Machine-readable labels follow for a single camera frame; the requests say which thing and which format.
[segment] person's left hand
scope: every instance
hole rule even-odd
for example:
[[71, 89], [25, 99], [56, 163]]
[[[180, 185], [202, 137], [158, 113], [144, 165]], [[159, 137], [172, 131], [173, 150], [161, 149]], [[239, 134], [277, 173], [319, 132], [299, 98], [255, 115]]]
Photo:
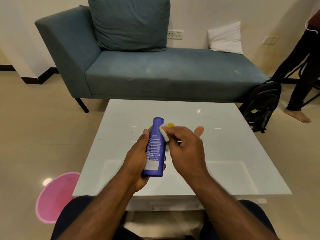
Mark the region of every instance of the person's left hand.
[[134, 183], [135, 192], [139, 191], [147, 184], [149, 177], [142, 176], [142, 171], [147, 163], [146, 147], [149, 142], [150, 129], [144, 129], [143, 134], [128, 151], [121, 166], [121, 171]]

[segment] black pants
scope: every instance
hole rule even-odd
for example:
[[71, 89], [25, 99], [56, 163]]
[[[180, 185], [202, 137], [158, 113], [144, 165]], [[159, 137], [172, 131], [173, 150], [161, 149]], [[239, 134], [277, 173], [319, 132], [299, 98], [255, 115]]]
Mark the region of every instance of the black pants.
[[[56, 240], [58, 237], [71, 225], [71, 223], [82, 213], [82, 211], [92, 202], [93, 196], [80, 196], [70, 201], [62, 210], [56, 225], [54, 226], [51, 240]], [[248, 211], [250, 211], [257, 219], [259, 219], [268, 229], [276, 234], [271, 222], [264, 211], [257, 204], [248, 201], [239, 201]], [[113, 240], [141, 240], [142, 238], [123, 226], [119, 226], [114, 234]], [[211, 222], [207, 222], [202, 227], [200, 232], [201, 240], [219, 240], [215, 229]]]
[[296, 68], [306, 57], [307, 64], [294, 88], [287, 109], [299, 111], [303, 100], [320, 77], [320, 34], [306, 30], [294, 50], [276, 70], [272, 79], [277, 81]]

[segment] pink bucket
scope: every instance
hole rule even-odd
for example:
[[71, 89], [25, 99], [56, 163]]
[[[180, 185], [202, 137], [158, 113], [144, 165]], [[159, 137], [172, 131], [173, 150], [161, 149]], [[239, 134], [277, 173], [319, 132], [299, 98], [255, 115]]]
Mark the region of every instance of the pink bucket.
[[42, 190], [35, 204], [35, 214], [40, 221], [56, 223], [63, 208], [73, 199], [72, 194], [79, 177], [78, 172], [62, 174]]

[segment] backpack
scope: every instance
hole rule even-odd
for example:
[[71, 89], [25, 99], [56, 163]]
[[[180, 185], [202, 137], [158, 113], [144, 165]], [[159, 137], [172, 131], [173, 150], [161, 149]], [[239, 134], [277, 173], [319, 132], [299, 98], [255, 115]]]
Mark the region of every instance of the backpack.
[[253, 132], [264, 133], [273, 111], [278, 106], [280, 93], [281, 84], [267, 80], [254, 87], [248, 100], [240, 106], [239, 110]]

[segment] backpack logo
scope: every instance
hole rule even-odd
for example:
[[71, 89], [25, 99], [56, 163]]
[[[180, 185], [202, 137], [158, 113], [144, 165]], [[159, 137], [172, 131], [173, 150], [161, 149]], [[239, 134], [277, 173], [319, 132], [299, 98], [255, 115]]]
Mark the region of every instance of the backpack logo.
[[251, 113], [255, 114], [255, 113], [261, 112], [261, 111], [262, 111], [262, 109], [253, 109], [253, 110], [251, 110]]

